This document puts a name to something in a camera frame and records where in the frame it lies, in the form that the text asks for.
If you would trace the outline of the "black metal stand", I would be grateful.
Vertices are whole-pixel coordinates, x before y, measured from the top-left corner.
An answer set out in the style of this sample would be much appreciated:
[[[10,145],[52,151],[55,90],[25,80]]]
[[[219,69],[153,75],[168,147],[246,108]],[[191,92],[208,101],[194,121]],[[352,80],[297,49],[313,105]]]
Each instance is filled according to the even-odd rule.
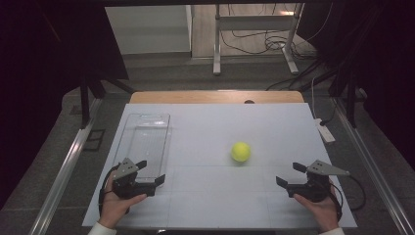
[[[343,92],[346,91],[346,119],[352,127],[356,127],[354,107],[356,101],[355,91],[357,83],[350,62],[341,62],[332,69],[318,75],[313,81],[296,88],[296,91],[303,92],[310,89],[313,84],[321,83],[331,77],[333,77],[334,80],[328,88],[328,94],[331,97],[340,97]]]
[[[128,94],[133,94],[135,89],[122,83],[121,81],[110,78],[105,75],[84,75],[80,78],[80,97],[81,97],[81,129],[84,129],[91,119],[89,107],[89,91],[96,99],[102,99],[106,95],[106,90],[102,81],[107,81],[110,84],[120,88]]]

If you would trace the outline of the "white cabinet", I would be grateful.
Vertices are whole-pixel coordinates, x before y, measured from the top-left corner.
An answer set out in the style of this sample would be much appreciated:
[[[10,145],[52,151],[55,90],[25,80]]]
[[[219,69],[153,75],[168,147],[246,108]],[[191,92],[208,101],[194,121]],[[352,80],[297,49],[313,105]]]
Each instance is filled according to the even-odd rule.
[[[191,51],[189,5],[106,7],[122,55]]]

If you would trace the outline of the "person's left hand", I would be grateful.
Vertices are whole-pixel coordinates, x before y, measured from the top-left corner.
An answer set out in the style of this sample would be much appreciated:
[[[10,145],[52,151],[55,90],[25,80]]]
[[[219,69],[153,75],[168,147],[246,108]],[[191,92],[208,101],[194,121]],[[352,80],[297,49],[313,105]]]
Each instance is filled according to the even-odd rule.
[[[124,217],[130,207],[137,205],[147,198],[146,194],[142,194],[127,200],[120,199],[113,192],[114,174],[114,172],[110,174],[106,184],[101,215],[98,220],[101,225],[109,229],[115,229],[115,226]]]

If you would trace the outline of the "person's right hand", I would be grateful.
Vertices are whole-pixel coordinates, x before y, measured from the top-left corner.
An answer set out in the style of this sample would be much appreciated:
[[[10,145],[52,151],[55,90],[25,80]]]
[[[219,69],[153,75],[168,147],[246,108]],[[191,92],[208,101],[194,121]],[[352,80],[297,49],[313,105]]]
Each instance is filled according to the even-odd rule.
[[[318,235],[322,232],[340,227],[337,207],[331,198],[326,198],[319,203],[308,201],[307,198],[298,194],[295,194],[294,198],[313,214],[315,221],[319,225]]]

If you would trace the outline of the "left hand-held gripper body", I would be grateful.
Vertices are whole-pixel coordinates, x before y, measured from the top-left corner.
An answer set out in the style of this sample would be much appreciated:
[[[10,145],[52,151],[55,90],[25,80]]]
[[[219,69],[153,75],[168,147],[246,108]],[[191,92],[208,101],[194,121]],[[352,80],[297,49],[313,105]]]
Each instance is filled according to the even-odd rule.
[[[119,165],[113,177],[113,191],[121,199],[131,199],[146,194],[153,197],[156,194],[156,184],[139,183],[136,181],[138,167],[129,158],[125,158]]]

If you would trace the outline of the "white board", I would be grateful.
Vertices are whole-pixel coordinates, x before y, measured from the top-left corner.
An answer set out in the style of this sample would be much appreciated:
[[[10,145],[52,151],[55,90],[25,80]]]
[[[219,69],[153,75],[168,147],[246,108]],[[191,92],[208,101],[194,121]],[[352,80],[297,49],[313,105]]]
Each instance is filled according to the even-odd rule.
[[[313,228],[312,214],[276,183],[304,183],[293,163],[329,156],[306,103],[128,104],[123,116],[169,114],[165,183],[131,208],[120,226],[136,229]],[[237,142],[250,158],[231,157]]]

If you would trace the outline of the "clear plastic tray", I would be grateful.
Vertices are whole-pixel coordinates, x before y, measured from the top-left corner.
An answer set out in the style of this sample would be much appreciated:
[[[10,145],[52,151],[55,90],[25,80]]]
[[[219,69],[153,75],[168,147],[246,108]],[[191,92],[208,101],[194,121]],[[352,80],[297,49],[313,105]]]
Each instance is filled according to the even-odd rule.
[[[129,158],[134,164],[146,161],[137,173],[140,183],[152,182],[165,173],[171,136],[169,114],[131,114],[121,132],[115,163]]]

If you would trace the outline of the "dark square floor frame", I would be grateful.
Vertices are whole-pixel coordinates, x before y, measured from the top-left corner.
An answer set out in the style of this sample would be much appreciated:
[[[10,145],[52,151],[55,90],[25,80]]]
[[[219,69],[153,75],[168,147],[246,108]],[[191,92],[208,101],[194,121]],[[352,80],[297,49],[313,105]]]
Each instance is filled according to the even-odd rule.
[[[105,129],[93,129],[90,131],[85,144],[84,150],[86,152],[97,152],[100,150],[102,145],[104,135],[106,130]]]

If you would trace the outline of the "white power strip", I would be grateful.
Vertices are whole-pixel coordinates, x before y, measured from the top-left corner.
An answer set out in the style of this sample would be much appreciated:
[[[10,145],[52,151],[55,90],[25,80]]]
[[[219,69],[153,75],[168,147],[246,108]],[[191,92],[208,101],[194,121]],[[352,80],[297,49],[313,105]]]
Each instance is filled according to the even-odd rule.
[[[328,129],[328,127],[322,124],[322,119],[316,118],[314,121],[315,121],[315,126],[317,130],[319,131],[320,136],[322,137],[323,141],[325,143],[334,143],[336,139],[331,133],[331,131]]]

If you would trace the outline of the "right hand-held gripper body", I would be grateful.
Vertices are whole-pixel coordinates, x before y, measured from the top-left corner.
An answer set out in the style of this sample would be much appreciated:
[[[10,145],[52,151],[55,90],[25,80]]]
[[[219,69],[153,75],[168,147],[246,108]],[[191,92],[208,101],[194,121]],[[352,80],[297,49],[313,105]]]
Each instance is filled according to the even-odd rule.
[[[288,184],[286,191],[291,198],[301,195],[313,203],[323,201],[331,192],[330,175],[350,176],[347,170],[316,160],[307,166],[307,181],[304,184]]]

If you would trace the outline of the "grey metal desk frame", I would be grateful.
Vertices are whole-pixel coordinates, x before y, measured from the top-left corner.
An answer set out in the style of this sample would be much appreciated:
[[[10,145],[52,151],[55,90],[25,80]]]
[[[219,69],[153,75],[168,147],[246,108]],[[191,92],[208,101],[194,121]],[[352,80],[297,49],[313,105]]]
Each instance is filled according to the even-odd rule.
[[[294,45],[294,36],[296,35],[298,24],[300,22],[300,14],[303,4],[297,3],[293,11],[286,14],[271,15],[235,15],[232,12],[231,5],[227,8],[227,15],[220,13],[220,5],[215,5],[215,37],[213,52],[213,73],[221,74],[221,52],[220,40],[222,39],[222,31],[287,31],[288,37],[285,42],[279,43],[279,49],[283,54],[291,74],[298,74],[299,69],[294,61],[292,46]]]

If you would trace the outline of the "yellow tennis ball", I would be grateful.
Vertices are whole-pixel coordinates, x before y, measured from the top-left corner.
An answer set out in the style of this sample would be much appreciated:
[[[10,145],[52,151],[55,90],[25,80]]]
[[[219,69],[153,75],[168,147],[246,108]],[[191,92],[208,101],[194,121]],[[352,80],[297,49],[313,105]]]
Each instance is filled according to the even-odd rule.
[[[245,142],[237,142],[231,148],[231,157],[234,161],[243,163],[251,156],[251,147]]]

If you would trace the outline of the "aluminium floor rail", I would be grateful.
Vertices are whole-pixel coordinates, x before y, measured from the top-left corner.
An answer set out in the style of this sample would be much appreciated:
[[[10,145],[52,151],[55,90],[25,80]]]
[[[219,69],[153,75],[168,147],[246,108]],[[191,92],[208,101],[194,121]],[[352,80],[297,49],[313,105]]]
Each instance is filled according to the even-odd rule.
[[[60,200],[68,186],[71,174],[76,166],[79,156],[84,148],[86,139],[91,132],[92,126],[95,123],[96,116],[101,107],[103,100],[94,99],[92,104],[88,106],[90,119],[87,120],[86,125],[80,128],[73,142],[70,145],[69,151],[61,165],[59,172],[50,188],[50,191],[30,228],[28,235],[45,235],[52,218],[56,212]]]
[[[386,178],[372,158],[372,154],[364,143],[360,133],[347,120],[346,108],[343,101],[338,98],[332,98],[332,101],[337,107],[338,117],[345,126],[348,134],[351,136],[351,140],[357,148],[358,155],[391,215],[399,234],[415,235],[415,226],[409,221],[404,207],[401,205],[390,184],[386,181]]]

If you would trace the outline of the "dark curtain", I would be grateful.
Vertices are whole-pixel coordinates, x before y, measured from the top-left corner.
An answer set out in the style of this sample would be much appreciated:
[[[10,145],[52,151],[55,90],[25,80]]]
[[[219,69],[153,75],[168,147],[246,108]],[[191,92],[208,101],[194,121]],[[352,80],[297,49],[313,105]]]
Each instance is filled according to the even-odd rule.
[[[306,3],[298,35],[340,69],[329,93],[363,89],[365,110],[415,166],[415,0]]]
[[[0,210],[83,82],[127,79],[107,11],[85,0],[0,0]]]

